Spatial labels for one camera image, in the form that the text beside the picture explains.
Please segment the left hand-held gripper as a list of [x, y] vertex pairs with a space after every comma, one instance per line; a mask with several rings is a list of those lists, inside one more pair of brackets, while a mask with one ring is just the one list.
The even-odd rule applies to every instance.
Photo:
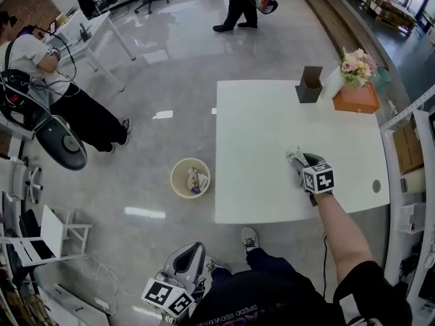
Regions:
[[[199, 279], [203, 272], [206, 249], [204, 244], [193, 242], [169, 255], [164, 270], [171, 274], [195, 274]], [[177, 280], [170, 274], [159, 271], [150, 278], [143, 290], [141, 299], [163, 316], [184, 318], [193, 305], [202, 299], [205, 292], [205, 279], [196, 283]]]

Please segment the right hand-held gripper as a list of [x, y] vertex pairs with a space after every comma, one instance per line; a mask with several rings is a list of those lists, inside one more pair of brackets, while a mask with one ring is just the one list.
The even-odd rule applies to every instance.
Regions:
[[304, 158], [294, 157], [292, 166], [295, 169], [304, 190], [310, 193], [313, 206], [317, 206], [315, 195], [328, 193], [334, 189], [334, 173], [324, 158], [312, 153], [303, 153]]

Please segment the beige waste bin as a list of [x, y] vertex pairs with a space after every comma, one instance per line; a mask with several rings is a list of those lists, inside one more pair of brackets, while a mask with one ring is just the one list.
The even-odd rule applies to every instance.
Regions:
[[[203, 174], [209, 177], [209, 184], [206, 190], [201, 194], [193, 194], [188, 189], [188, 170], [192, 167], [197, 168]], [[211, 183], [211, 173], [208, 166], [198, 158], [185, 158], [180, 160], [174, 167], [170, 176], [171, 187], [173, 191], [184, 199], [195, 199], [206, 193]]]

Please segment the white paper bag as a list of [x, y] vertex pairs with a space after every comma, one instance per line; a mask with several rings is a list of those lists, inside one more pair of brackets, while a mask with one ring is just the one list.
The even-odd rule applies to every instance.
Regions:
[[187, 182], [188, 189], [189, 189], [189, 184], [191, 179], [195, 179], [198, 182], [199, 187], [201, 189], [201, 193], [203, 193], [206, 190], [209, 184], [209, 177], [203, 174], [195, 167], [192, 167], [188, 170], [188, 182]]

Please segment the person's right forearm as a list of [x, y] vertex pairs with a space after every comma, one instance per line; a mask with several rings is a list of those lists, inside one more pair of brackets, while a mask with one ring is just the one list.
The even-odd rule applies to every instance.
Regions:
[[341, 282], [360, 263], [372, 261], [372, 253], [360, 228], [332, 194], [315, 194], [315, 200]]

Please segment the person's left white shoe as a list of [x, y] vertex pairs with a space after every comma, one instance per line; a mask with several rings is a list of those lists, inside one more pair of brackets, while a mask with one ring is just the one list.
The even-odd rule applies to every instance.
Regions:
[[232, 272], [226, 267], [217, 262], [217, 260], [210, 256], [205, 256], [204, 270], [208, 272], [213, 278], [217, 276], [231, 276]]

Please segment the person's white shoe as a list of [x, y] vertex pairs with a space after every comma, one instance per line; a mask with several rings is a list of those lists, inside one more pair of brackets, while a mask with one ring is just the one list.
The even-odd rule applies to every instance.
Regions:
[[217, 276], [231, 276], [232, 272], [226, 267], [217, 262], [217, 260], [210, 256], [205, 256], [204, 270], [208, 272], [213, 278]]
[[255, 229], [245, 227], [242, 229], [241, 235], [243, 248], [246, 254], [259, 248], [259, 241]]

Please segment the person's right white shoe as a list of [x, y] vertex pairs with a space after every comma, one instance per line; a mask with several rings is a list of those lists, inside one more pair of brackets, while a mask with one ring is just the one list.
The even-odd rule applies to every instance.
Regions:
[[246, 254], [259, 248], [259, 241], [255, 229], [245, 227], [242, 229], [241, 235], [243, 248]]

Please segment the brown pen holder box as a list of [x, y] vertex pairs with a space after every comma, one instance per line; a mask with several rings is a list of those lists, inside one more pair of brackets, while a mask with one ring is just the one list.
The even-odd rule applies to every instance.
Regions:
[[323, 67], [305, 66], [302, 72], [300, 83], [295, 86], [299, 103], [309, 104], [316, 103], [323, 86], [320, 81], [320, 75]]

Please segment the orange box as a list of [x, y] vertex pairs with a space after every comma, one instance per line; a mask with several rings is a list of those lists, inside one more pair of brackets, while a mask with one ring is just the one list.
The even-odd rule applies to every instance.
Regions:
[[332, 99], [337, 111], [373, 114], [380, 108], [379, 99], [374, 86], [344, 85]]

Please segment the person's dark trousers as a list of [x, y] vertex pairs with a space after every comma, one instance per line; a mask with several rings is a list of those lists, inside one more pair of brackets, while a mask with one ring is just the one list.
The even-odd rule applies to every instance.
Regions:
[[[246, 261], [248, 266], [251, 268], [249, 272], [270, 272], [273, 274], [290, 275], [296, 273], [292, 265], [287, 262], [282, 257], [273, 257], [266, 253], [265, 250], [255, 249], [248, 254], [246, 254]], [[217, 276], [212, 277], [213, 281], [225, 280], [227, 278], [232, 278], [231, 276]]]

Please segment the white metal shelf unit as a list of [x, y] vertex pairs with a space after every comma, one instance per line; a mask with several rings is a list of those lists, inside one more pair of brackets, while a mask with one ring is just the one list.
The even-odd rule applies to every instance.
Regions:
[[[430, 270], [425, 267], [425, 263], [432, 254], [432, 239], [435, 237], [435, 142], [433, 142], [430, 132], [429, 113], [420, 110], [420, 107], [434, 96], [435, 84], [409, 107], [381, 127], [390, 190], [389, 242], [385, 264], [385, 277], [390, 284], [394, 285], [399, 282], [400, 263], [411, 255], [411, 249], [414, 245], [421, 244], [417, 267], [411, 272], [411, 280], [405, 293], [413, 312], [413, 326], [430, 326], [435, 322], [435, 302], [418, 296], [424, 278]], [[394, 147], [392, 127], [406, 117], [415, 118], [417, 131], [420, 134], [426, 171], [425, 181], [430, 188], [426, 196], [406, 196], [401, 191], [398, 154]], [[409, 202], [420, 200], [425, 200], [427, 206], [423, 231], [416, 234], [398, 231], [400, 208], [407, 206]]]

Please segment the person's black shirt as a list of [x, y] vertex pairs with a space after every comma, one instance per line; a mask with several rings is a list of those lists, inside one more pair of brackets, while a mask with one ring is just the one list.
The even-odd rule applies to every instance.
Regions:
[[373, 261], [353, 268], [328, 303], [305, 276], [246, 271], [211, 289], [187, 326], [412, 326], [408, 302]]

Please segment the cardboard box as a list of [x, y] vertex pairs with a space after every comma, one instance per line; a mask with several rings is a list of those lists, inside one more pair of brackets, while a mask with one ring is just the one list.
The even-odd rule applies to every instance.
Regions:
[[415, 118], [393, 132], [400, 173], [412, 172], [424, 165]]

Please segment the white vase with pink flowers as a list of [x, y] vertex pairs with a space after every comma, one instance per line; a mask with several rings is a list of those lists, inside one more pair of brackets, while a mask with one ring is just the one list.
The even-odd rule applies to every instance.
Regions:
[[343, 47], [341, 64], [323, 82], [320, 96], [323, 99], [333, 99], [341, 89], [361, 88], [368, 83], [376, 70], [374, 58], [363, 49], [348, 52]]

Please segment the white floor panel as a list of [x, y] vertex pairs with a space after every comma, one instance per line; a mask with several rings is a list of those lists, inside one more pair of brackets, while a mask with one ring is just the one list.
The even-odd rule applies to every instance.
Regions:
[[107, 315], [61, 285], [37, 286], [50, 320], [57, 326], [110, 326]]

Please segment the white mesh basket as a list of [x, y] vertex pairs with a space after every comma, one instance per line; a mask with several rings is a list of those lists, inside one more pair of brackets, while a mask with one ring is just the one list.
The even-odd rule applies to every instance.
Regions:
[[414, 203], [400, 207], [396, 229], [398, 232], [416, 234], [425, 228], [426, 203]]

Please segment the white folding chair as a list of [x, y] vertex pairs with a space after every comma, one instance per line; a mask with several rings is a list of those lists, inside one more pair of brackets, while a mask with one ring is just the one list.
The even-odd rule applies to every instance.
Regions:
[[[75, 211], [69, 211], [66, 222], [63, 222], [49, 206], [45, 205], [39, 236], [28, 238], [0, 237], [0, 241], [5, 245], [13, 246], [24, 267], [82, 258], [86, 255], [86, 245], [92, 225], [73, 223], [74, 216]], [[77, 253], [64, 255], [64, 243], [70, 239], [70, 234], [73, 234], [80, 241], [81, 246]], [[43, 259], [36, 251], [34, 242], [44, 243], [50, 250], [51, 257]]]

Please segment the wooden steps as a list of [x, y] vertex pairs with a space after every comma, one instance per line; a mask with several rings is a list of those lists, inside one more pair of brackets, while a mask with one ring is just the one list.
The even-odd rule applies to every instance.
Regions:
[[377, 66], [389, 69], [374, 39], [340, 0], [304, 0], [330, 38], [338, 55], [362, 49], [373, 57]]

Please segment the dark green round seat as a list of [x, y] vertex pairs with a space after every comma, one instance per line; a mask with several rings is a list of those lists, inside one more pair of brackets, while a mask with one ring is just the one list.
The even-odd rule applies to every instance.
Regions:
[[59, 115], [51, 115], [35, 131], [35, 137], [47, 154], [62, 167], [82, 170], [88, 161], [82, 140]]

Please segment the stack of cardboard boxes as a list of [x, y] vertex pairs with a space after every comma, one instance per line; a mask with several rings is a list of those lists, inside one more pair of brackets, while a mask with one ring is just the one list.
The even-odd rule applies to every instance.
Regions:
[[417, 23], [415, 17], [397, 0], [357, 0], [364, 4], [364, 9], [371, 11], [375, 20], [391, 28], [410, 35]]

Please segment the white office chair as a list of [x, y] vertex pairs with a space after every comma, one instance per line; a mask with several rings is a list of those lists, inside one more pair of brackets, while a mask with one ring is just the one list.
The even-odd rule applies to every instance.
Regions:
[[41, 172], [40, 166], [29, 166], [28, 158], [0, 157], [0, 191], [5, 193], [10, 202], [24, 201], [28, 196], [33, 204], [38, 204], [35, 192], [44, 189], [37, 183]]

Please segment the small white desk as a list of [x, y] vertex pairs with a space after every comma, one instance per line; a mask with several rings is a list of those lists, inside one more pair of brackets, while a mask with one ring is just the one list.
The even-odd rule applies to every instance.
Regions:
[[87, 20], [83, 12], [78, 10], [63, 25], [58, 27], [53, 34], [46, 31], [41, 41], [60, 52], [58, 63], [60, 67], [73, 64], [74, 70], [77, 71], [77, 62], [85, 59], [95, 71], [100, 69], [115, 88], [123, 91], [124, 85], [109, 69], [101, 64], [93, 50], [95, 45], [101, 43], [104, 32], [111, 31], [130, 59], [136, 59], [109, 16], [110, 13], [105, 12]]

